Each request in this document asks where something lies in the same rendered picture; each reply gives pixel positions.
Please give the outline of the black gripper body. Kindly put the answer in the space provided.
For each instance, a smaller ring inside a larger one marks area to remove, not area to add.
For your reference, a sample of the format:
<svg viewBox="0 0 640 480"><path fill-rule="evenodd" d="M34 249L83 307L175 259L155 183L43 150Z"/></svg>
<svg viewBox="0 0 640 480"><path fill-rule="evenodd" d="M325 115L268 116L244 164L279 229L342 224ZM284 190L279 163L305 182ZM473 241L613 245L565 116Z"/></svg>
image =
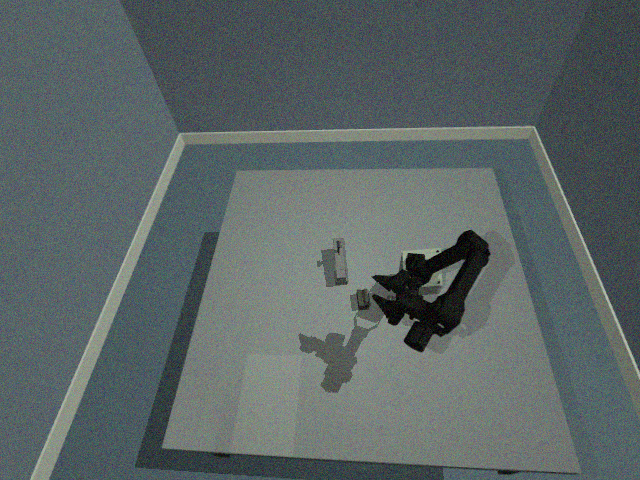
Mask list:
<svg viewBox="0 0 640 480"><path fill-rule="evenodd" d="M388 317L388 323L391 325L398 325L405 313L410 315L409 319L417 319L417 315L420 307L425 302L422 295L416 297L409 293L404 292L404 289L409 284L410 274L408 271L401 269L401 271L392 280L391 290L396 293L396 300L394 307L390 310L390 316Z"/></svg>

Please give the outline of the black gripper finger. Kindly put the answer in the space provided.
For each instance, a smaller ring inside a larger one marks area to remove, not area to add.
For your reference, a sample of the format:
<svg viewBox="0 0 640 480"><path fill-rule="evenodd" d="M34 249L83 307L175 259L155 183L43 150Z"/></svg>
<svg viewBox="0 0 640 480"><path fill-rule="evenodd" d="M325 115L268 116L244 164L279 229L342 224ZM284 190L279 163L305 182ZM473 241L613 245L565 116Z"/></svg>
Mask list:
<svg viewBox="0 0 640 480"><path fill-rule="evenodd" d="M388 317L390 316L390 310L395 305L395 301L387 300L375 294L372 295L372 298L375 300L375 302L378 304L378 306L381 308L386 318L388 319Z"/></svg>
<svg viewBox="0 0 640 480"><path fill-rule="evenodd" d="M391 291L392 280L396 277L396 275L394 275L394 276L374 275L373 279L375 281L377 281L380 285L382 285L385 289L387 289L390 292Z"/></svg>

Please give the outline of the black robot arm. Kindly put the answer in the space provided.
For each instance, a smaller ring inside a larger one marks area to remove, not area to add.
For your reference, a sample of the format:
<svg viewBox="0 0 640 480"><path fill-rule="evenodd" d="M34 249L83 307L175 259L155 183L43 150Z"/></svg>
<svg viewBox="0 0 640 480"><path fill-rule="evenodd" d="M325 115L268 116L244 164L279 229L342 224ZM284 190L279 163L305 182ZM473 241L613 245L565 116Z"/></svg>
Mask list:
<svg viewBox="0 0 640 480"><path fill-rule="evenodd" d="M408 288L404 292L419 297L419 287L429 283L432 275L460 260L465 260L448 291L433 303L425 301L417 319L404 342L423 353L433 334L448 335L461 323L465 312L465 300L490 256L488 243L473 230L459 236L456 245L425 260L424 254L408 253L406 270L410 274ZM424 255L424 256L423 256ZM444 328L442 328L440 323Z"/></svg>

